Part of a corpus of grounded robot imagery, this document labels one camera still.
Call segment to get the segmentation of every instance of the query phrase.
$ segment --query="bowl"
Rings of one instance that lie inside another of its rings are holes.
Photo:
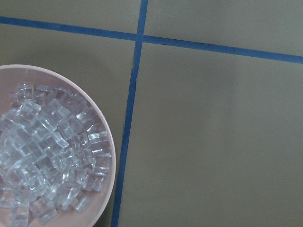
[[[44,227],[92,227],[108,203],[113,190],[116,171],[114,141],[104,115],[94,101],[80,87],[53,71],[30,65],[3,65],[0,66],[0,80],[0,115],[11,108],[9,94],[16,92],[18,83],[69,87],[73,92],[77,92],[85,97],[98,113],[100,120],[107,130],[112,155],[111,169],[104,182],[103,189],[101,192],[85,191],[85,194],[91,199],[91,203],[83,213],[79,214],[75,210],[68,210],[67,212],[59,210],[58,215],[44,225]],[[0,209],[0,217],[0,227],[9,227],[9,209]],[[36,218],[31,218],[29,221],[29,227],[42,226]]]

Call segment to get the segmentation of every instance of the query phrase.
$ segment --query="bowl rim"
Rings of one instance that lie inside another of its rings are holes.
[[[78,85],[76,85],[74,82],[67,79],[66,77],[60,75],[59,73],[56,73],[56,72],[51,71],[51,70],[44,69],[42,67],[33,66],[33,65],[23,65],[23,64],[0,65],[0,70],[6,70],[6,69],[36,70],[36,71],[41,71],[41,72],[50,74],[54,77],[57,77],[58,79],[63,80],[64,82],[69,84],[71,87],[76,89],[81,95],[83,95],[89,101],[89,103],[94,107],[94,109],[97,111],[98,115],[102,119],[102,121],[104,123],[104,126],[106,128],[106,131],[108,132],[108,136],[109,136],[109,140],[110,140],[110,146],[112,148],[111,149],[111,151],[112,151],[112,154],[111,154],[112,155],[112,170],[111,170],[111,178],[110,178],[110,182],[109,182],[109,188],[108,188],[108,191],[106,193],[105,201],[102,204],[98,215],[94,219],[92,219],[90,221],[89,225],[88,225],[88,226],[92,227],[98,221],[98,219],[100,218],[100,216],[104,212],[105,207],[108,204],[109,198],[110,198],[110,196],[112,194],[112,191],[113,191],[114,182],[115,182],[115,175],[116,175],[116,150],[115,150],[113,136],[112,136],[111,130],[109,128],[109,125],[108,125],[108,123],[105,119],[105,116],[103,115],[103,113],[101,112],[101,110],[99,109],[97,104],[92,100],[92,98],[88,94],[86,94],[85,91],[82,90],[82,88],[80,88]]]

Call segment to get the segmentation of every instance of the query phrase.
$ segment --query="gray surface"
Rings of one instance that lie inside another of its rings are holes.
[[[1,0],[0,15],[136,33],[140,0]]]
[[[145,34],[302,55],[301,0],[151,0]]]
[[[144,44],[119,227],[302,226],[302,65]]]
[[[96,102],[113,134],[118,169],[134,42],[8,25],[0,25],[0,31],[0,65],[55,71]],[[113,198],[100,226],[110,226]]]

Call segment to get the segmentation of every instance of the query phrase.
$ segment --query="pile of clear cubes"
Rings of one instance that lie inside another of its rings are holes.
[[[0,208],[10,226],[82,213],[111,168],[105,126],[87,100],[62,86],[18,84],[0,117]]]

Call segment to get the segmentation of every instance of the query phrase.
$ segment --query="blue tape strip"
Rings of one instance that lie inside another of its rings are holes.
[[[132,41],[136,39],[136,34],[131,34],[131,33],[116,32],[116,31],[89,28],[89,27],[63,25],[63,24],[56,24],[56,23],[49,23],[49,22],[42,22],[35,20],[25,20],[25,19],[11,18],[11,17],[0,17],[0,24],[42,28],[42,29],[49,29],[49,30],[55,30],[61,32],[95,35],[95,36],[102,36],[102,37],[109,37],[116,39],[132,40]]]
[[[221,45],[215,45],[215,44],[205,44],[205,43],[169,39],[169,38],[160,38],[160,37],[154,37],[154,36],[149,36],[149,35],[145,35],[143,38],[143,41],[145,43],[151,43],[151,44],[162,44],[162,45],[177,46],[177,47],[198,49],[198,50],[204,50],[204,51],[230,53],[230,54],[236,54],[236,55],[242,55],[242,56],[272,59],[272,60],[277,60],[277,61],[295,62],[295,63],[300,63],[300,64],[303,63],[303,57],[301,57],[301,56],[282,54],[282,53],[256,51],[256,50],[244,49],[244,48],[238,48],[238,47],[221,46]]]
[[[148,0],[141,0],[136,43],[135,43],[135,47],[134,47],[134,68],[132,70],[130,84],[129,84],[129,92],[128,92],[127,106],[126,106],[126,116],[125,116],[121,154],[120,154],[120,168],[119,168],[118,178],[117,178],[117,182],[116,182],[116,192],[115,192],[115,200],[114,200],[111,227],[117,227],[118,222],[119,222],[119,214],[120,214],[120,206],[121,206],[121,198],[122,198],[124,174],[125,174],[125,166],[126,166],[126,157],[127,157],[129,136],[130,136],[132,118],[133,118],[134,98],[135,98],[135,94],[136,94],[136,83],[137,83],[137,75],[139,72],[139,65],[140,65],[140,58],[141,58],[141,50],[142,50],[143,34],[144,34],[144,27],[145,27],[145,21],[146,21],[147,5],[148,5]]]

